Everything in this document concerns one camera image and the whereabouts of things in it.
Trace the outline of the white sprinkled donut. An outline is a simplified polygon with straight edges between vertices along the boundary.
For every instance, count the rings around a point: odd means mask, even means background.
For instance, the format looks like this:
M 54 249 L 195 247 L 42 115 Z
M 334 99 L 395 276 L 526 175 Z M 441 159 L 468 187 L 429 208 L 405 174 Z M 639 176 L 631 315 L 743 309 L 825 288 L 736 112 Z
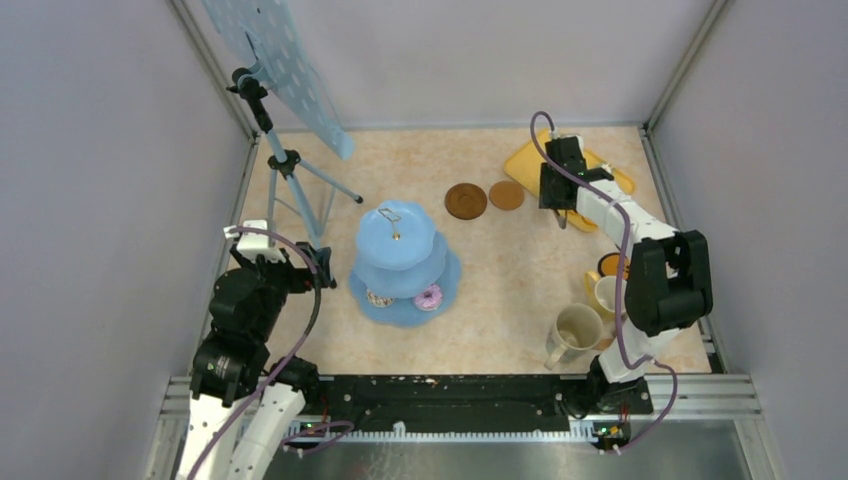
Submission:
M 371 290 L 366 290 L 366 299 L 375 308 L 389 307 L 395 301 L 395 299 L 392 298 L 392 297 L 380 296 L 380 295 L 375 294 Z

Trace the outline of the pink frosted donut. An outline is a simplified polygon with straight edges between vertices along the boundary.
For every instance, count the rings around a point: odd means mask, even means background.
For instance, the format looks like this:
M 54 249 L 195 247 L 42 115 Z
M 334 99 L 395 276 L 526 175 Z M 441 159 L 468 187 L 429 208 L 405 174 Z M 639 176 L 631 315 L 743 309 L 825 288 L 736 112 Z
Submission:
M 436 283 L 429 285 L 413 298 L 414 306 L 424 312 L 437 310 L 443 303 L 442 289 Z

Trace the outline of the metal serving tongs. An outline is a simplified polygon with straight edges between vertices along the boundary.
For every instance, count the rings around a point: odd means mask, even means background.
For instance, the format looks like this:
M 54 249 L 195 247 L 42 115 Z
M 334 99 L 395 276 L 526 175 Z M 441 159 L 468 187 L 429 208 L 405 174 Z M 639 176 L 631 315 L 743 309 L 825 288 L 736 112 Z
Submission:
M 554 216 L 560 229 L 566 229 L 568 225 L 568 212 L 566 210 L 554 210 Z

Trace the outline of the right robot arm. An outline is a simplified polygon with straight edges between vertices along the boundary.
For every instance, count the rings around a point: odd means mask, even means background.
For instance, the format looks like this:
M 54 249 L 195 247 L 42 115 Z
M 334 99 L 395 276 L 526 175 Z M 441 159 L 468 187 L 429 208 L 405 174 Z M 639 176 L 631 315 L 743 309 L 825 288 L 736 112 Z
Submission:
M 611 172 L 590 168 L 576 136 L 541 145 L 539 205 L 574 211 L 613 240 L 629 263 L 613 286 L 616 340 L 590 364 L 586 397 L 612 412 L 643 377 L 649 361 L 713 308 L 707 238 L 650 214 L 620 189 Z

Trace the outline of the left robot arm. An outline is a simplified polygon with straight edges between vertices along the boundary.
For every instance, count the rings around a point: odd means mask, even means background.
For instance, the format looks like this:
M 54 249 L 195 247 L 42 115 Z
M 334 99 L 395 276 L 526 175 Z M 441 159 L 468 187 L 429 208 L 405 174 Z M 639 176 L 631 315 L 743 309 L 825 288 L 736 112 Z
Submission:
M 319 404 L 316 366 L 295 350 L 272 368 L 268 342 L 292 295 L 311 293 L 312 310 L 295 345 L 314 328 L 322 293 L 336 285 L 329 247 L 293 243 L 264 220 L 228 226 L 237 262 L 215 281 L 210 331 L 196 351 L 179 479 L 261 479 L 290 424 Z

